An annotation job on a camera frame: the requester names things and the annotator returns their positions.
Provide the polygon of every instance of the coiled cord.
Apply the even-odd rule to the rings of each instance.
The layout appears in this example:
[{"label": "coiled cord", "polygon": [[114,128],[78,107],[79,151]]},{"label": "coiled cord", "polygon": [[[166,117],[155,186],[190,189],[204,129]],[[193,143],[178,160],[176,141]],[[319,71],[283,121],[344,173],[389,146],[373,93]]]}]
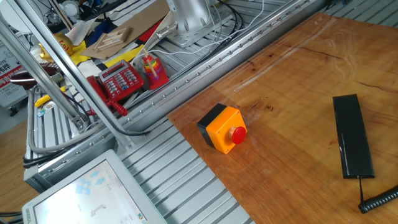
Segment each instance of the coiled cord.
[{"label": "coiled cord", "polygon": [[364,201],[361,178],[359,178],[359,186],[361,189],[361,203],[358,205],[358,207],[362,214],[365,214],[372,209],[380,207],[398,197],[398,185],[396,185],[390,190]]}]

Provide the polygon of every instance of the wooden tabletop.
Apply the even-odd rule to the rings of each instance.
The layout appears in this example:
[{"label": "wooden tabletop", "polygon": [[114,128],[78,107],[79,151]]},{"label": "wooden tabletop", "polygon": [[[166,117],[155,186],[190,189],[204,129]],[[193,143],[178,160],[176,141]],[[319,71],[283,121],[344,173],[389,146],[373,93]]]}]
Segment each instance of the wooden tabletop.
[{"label": "wooden tabletop", "polygon": [[[398,200],[363,215],[343,179],[333,96],[356,93],[375,179],[398,185],[398,29],[316,14],[168,117],[256,223],[398,223]],[[196,123],[217,103],[248,127],[224,155]]]}]

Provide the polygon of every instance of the cardboard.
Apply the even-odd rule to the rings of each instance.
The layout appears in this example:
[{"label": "cardboard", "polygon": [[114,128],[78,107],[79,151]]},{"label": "cardboard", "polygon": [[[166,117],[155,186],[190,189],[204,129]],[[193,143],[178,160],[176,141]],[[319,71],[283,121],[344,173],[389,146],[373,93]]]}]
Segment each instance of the cardboard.
[{"label": "cardboard", "polygon": [[141,34],[143,34],[147,29],[151,28],[154,24],[156,24],[156,22],[160,21],[169,12],[170,8],[167,4],[167,1],[157,0],[114,30],[122,30],[125,29],[127,26],[133,28],[129,37],[124,43],[110,47],[104,51],[99,51],[98,53],[96,53],[94,50],[94,46],[96,44],[92,44],[81,54],[103,60],[107,59],[110,56],[119,52],[119,50],[121,50],[123,47],[130,44],[133,40],[137,39]]}]

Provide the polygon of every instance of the emergency stop button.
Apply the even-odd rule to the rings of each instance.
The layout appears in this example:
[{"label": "emergency stop button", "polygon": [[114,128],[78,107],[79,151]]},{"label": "emergency stop button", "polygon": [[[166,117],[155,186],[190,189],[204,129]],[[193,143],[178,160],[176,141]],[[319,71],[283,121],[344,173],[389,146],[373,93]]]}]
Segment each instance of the emergency stop button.
[{"label": "emergency stop button", "polygon": [[231,128],[229,131],[230,138],[234,144],[241,144],[246,138],[246,128],[244,127],[237,127]]}]

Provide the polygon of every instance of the red telephone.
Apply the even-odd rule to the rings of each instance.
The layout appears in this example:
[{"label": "red telephone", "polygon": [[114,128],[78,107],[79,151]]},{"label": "red telephone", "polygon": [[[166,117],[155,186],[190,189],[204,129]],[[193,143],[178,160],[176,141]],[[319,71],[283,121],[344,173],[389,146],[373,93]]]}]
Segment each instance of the red telephone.
[{"label": "red telephone", "polygon": [[87,80],[108,106],[126,116],[127,109],[118,102],[140,89],[145,81],[125,60],[114,64],[98,76],[99,78],[87,77]]}]

